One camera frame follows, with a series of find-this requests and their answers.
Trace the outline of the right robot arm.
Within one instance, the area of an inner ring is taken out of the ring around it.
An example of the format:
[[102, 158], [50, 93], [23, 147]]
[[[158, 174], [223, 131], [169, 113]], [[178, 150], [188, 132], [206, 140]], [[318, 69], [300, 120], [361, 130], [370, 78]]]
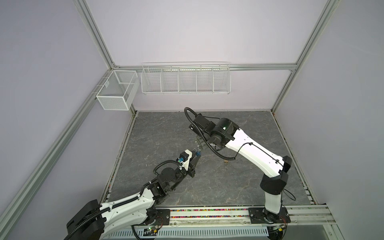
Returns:
[[210, 149], [226, 161], [234, 161], [242, 156], [264, 173], [260, 183], [265, 192], [264, 208], [258, 210], [251, 219], [263, 224], [288, 224], [290, 219], [287, 209], [283, 207], [282, 194], [288, 183], [292, 159], [267, 150], [228, 118], [221, 118], [214, 123], [209, 117], [189, 107], [184, 109], [184, 113], [190, 122], [189, 128], [197, 134], [200, 149]]

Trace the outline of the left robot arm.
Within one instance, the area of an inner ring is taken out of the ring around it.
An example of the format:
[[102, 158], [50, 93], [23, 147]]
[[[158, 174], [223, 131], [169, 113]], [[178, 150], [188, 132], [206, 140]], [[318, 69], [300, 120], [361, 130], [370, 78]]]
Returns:
[[156, 206], [185, 179], [194, 177], [200, 157], [193, 157], [184, 167], [179, 161], [157, 165], [155, 178], [145, 183], [140, 192], [123, 199], [100, 204], [86, 203], [67, 223], [67, 240], [99, 240], [127, 226], [148, 225], [157, 217]]

